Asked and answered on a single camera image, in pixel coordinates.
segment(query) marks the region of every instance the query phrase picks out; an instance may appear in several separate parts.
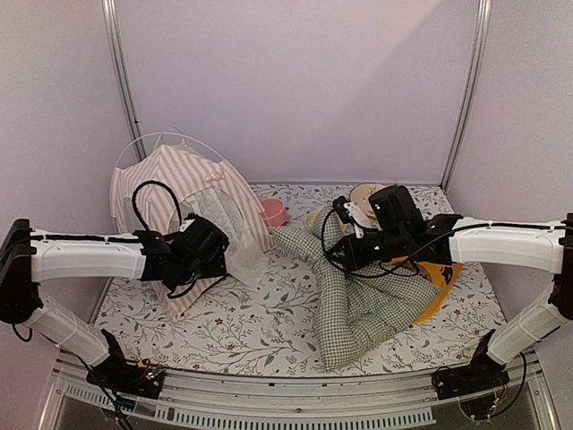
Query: pink and white striped fabric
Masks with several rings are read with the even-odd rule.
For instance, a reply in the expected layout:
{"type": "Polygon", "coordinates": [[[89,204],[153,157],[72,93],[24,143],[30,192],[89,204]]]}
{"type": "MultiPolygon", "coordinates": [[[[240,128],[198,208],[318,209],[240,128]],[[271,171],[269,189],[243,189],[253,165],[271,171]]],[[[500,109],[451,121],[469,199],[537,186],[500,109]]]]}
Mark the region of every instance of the pink and white striped fabric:
{"type": "MultiPolygon", "coordinates": [[[[221,190],[235,202],[245,227],[252,235],[251,240],[254,239],[244,251],[252,255],[260,252],[262,255],[273,246],[262,218],[264,209],[243,177],[228,161],[206,159],[184,143],[176,146],[162,144],[140,163],[125,169],[115,168],[111,180],[110,207],[120,233],[142,228],[133,213],[131,199],[135,188],[151,179],[168,185],[179,203],[187,202],[193,194],[208,188],[221,190]]],[[[175,205],[166,190],[153,185],[142,188],[137,196],[137,205],[150,229],[164,235],[172,232],[169,225],[175,214],[175,205]]],[[[214,280],[201,279],[189,294],[173,300],[167,299],[167,291],[160,282],[154,283],[157,284],[154,288],[159,302],[177,321],[214,280]]]]}

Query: floral tablecloth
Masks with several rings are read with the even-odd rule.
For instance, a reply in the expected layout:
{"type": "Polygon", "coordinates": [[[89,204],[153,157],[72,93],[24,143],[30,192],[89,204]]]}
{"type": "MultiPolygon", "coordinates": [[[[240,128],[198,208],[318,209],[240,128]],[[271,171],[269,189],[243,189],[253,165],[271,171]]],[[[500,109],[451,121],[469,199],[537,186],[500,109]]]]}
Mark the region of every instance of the floral tablecloth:
{"type": "MultiPolygon", "coordinates": [[[[254,185],[261,198],[279,198],[291,223],[350,185],[254,185]]],[[[438,187],[409,187],[428,218],[449,212],[438,187]]],[[[277,249],[257,288],[229,279],[211,288],[172,322],[145,282],[114,279],[95,322],[112,332],[130,358],[177,368],[264,376],[391,374],[466,362],[479,338],[504,322],[480,264],[468,264],[441,310],[384,342],[352,365],[324,369],[312,324],[319,300],[305,263],[277,249]]]]}

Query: white wall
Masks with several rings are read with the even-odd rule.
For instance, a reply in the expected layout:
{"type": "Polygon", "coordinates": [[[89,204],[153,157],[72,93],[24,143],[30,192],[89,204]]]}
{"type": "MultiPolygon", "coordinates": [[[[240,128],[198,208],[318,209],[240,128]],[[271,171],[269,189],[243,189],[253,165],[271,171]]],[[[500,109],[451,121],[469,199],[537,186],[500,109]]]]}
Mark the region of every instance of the white wall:
{"type": "MultiPolygon", "coordinates": [[[[490,33],[449,196],[486,219],[563,219],[573,211],[573,3],[493,2],[490,33]]],[[[507,317],[550,280],[490,266],[507,317]]],[[[573,423],[573,328],[537,348],[563,428],[573,423]]]]}
{"type": "MultiPolygon", "coordinates": [[[[108,182],[129,136],[100,2],[3,2],[0,56],[0,231],[16,218],[54,231],[113,231],[108,182]]],[[[43,288],[85,316],[98,285],[43,288]]],[[[0,428],[37,425],[55,359],[40,336],[23,344],[0,324],[0,428]]]]}
{"type": "Polygon", "coordinates": [[[254,181],[440,181],[477,0],[118,2],[143,132],[254,181]]]}

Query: pink container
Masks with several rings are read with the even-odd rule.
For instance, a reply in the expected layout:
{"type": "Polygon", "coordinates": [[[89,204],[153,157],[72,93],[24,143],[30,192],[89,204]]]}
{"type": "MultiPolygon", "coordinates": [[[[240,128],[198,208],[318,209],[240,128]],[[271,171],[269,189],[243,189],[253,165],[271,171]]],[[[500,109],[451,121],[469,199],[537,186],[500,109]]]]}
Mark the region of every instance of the pink container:
{"type": "Polygon", "coordinates": [[[280,227],[288,222],[287,209],[282,201],[277,199],[261,200],[265,213],[262,220],[267,227],[280,227]]]}

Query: gingham fabric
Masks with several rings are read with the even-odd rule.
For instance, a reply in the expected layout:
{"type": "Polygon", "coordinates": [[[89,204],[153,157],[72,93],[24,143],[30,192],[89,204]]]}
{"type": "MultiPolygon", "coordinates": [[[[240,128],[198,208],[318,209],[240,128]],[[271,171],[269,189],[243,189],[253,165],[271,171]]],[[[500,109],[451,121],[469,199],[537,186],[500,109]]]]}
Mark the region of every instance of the gingham fabric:
{"type": "MultiPolygon", "coordinates": [[[[333,267],[321,247],[322,224],[329,209],[316,217],[312,233],[298,228],[273,228],[277,244],[307,262],[320,290],[314,331],[321,358],[328,370],[347,365],[384,340],[403,331],[432,302],[439,290],[422,276],[386,276],[359,279],[333,267]]],[[[325,226],[325,244],[331,248],[343,235],[336,214],[325,226]]],[[[381,273],[377,263],[360,270],[363,275],[381,273]]],[[[399,269],[399,274],[411,274],[399,269]]]]}

